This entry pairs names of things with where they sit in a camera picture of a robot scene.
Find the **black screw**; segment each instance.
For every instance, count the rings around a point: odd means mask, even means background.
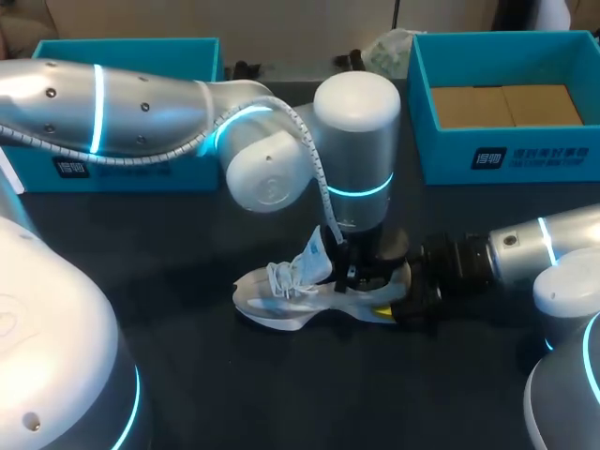
[[[510,247],[510,246],[513,246],[513,245],[514,245],[514,244],[516,244],[516,243],[517,243],[517,237],[516,237],[516,236],[513,236],[512,234],[511,234],[510,236],[506,236],[506,237],[504,238],[504,244],[505,244],[506,246],[509,246],[509,247]]]

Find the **shoe sole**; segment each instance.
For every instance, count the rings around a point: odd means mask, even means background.
[[[320,312],[327,310],[323,309],[320,311],[310,312],[309,314],[305,314],[304,316],[299,316],[294,319],[267,319],[264,317],[248,314],[239,307],[235,308],[238,311],[240,311],[245,317],[249,318],[251,321],[258,323],[262,326],[266,326],[267,328],[273,328],[274,330],[279,331],[298,331],[304,325],[306,325],[310,321],[310,319],[315,317]],[[373,311],[371,307],[337,307],[334,308],[334,310],[345,312],[346,314],[354,317],[356,320],[361,322],[396,324],[393,318],[377,314],[375,311]]]

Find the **white plastic bag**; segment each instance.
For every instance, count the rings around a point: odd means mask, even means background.
[[[396,28],[379,36],[361,54],[365,67],[369,72],[387,78],[406,78],[413,36],[422,33],[424,32]]]

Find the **brown cardboard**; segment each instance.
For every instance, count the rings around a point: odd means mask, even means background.
[[[442,128],[583,125],[562,84],[431,89]]]
[[[431,89],[442,128],[514,127],[501,87]]]
[[[583,125],[562,84],[504,86],[502,90],[517,127]]]

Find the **cable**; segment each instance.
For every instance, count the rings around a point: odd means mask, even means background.
[[[400,0],[394,3],[394,17],[392,17],[392,29],[398,28],[398,14],[400,12]]]
[[[240,111],[244,110],[245,108],[248,108],[249,106],[264,103],[273,105],[276,108],[284,111],[300,130],[302,134],[302,144],[309,151],[310,159],[315,170],[315,177],[317,179],[317,183],[319,184],[319,191],[321,192],[321,200],[323,210],[325,213],[325,220],[327,221],[327,225],[329,225],[329,228],[335,236],[337,244],[342,244],[344,242],[344,238],[339,228],[338,221],[336,220],[336,216],[334,214],[333,206],[331,204],[331,198],[329,197],[329,189],[327,187],[325,172],[323,170],[321,158],[319,157],[319,152],[317,152],[317,148],[315,147],[314,141],[312,139],[312,135],[310,134],[308,127],[306,126],[302,118],[297,114],[297,112],[294,111],[293,108],[290,105],[288,105],[285,101],[277,97],[257,97],[250,101],[242,103],[234,108],[231,108],[230,110],[226,111],[224,114],[219,116],[217,120],[215,120],[213,127],[202,131],[189,142],[186,142],[185,144],[169,152],[149,157],[104,157],[102,155],[82,153],[76,150],[71,150],[69,148],[62,147],[60,145],[55,145],[53,143],[42,141],[37,138],[32,138],[31,136],[27,136],[15,129],[5,127],[2,125],[0,125],[0,136],[8,138],[12,141],[21,142],[22,144],[30,147],[39,148],[55,153],[57,155],[61,155],[63,157],[77,159],[83,162],[90,162],[94,164],[102,164],[107,166],[142,166],[169,161],[171,159],[179,158],[183,155],[191,153],[203,143],[203,141],[207,138],[208,135],[212,133],[213,128],[220,127],[228,119],[230,119]]]

